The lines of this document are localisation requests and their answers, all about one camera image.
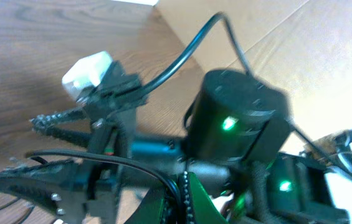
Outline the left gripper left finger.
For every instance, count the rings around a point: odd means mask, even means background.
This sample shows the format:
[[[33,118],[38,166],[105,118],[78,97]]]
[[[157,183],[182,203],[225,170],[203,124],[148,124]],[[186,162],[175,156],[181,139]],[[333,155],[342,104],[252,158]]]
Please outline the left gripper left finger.
[[[149,189],[125,224],[165,224],[171,220],[171,202],[165,187]]]

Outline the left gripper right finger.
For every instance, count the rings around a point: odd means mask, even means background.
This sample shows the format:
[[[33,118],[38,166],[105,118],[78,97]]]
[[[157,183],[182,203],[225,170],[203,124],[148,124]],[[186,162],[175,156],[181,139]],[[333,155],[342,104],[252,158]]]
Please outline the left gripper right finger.
[[[186,172],[179,178],[184,223],[228,224],[216,209],[196,174]]]

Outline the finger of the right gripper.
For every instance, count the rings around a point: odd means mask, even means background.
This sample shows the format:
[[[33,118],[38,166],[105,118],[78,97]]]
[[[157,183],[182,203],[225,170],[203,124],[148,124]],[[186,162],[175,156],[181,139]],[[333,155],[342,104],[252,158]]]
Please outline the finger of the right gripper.
[[[66,223],[82,223],[85,208],[73,189],[77,169],[71,159],[8,169],[0,172],[0,191],[28,200]]]
[[[91,137],[90,133],[83,133],[58,127],[60,124],[74,123],[86,118],[87,117],[84,115],[81,108],[72,108],[66,111],[55,112],[53,114],[40,114],[29,121],[32,124],[32,130],[41,135],[53,137],[76,146],[87,148]]]

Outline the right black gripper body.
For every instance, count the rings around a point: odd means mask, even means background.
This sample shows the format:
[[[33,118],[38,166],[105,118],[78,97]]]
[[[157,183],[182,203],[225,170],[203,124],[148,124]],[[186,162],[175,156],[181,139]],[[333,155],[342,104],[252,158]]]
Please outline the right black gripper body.
[[[136,131],[136,110],[92,116],[87,153],[97,159],[84,159],[75,175],[75,191],[80,194],[85,214],[100,223],[115,223],[118,218],[124,164],[131,157],[131,142]]]

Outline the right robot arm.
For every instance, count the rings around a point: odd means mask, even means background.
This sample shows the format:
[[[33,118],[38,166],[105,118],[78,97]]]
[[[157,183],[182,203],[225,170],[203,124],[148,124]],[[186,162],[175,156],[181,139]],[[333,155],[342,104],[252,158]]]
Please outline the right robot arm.
[[[148,95],[138,75],[112,67],[94,83],[71,81],[79,108],[40,115],[36,131],[78,150],[30,151],[32,167],[0,172],[0,192],[31,202],[65,223],[86,216],[114,223],[120,192],[147,194],[129,223],[349,223],[336,203],[339,174],[352,184],[352,135],[334,154],[280,152],[299,129],[287,97],[235,70],[206,73],[184,115],[184,137],[140,136],[136,109]]]

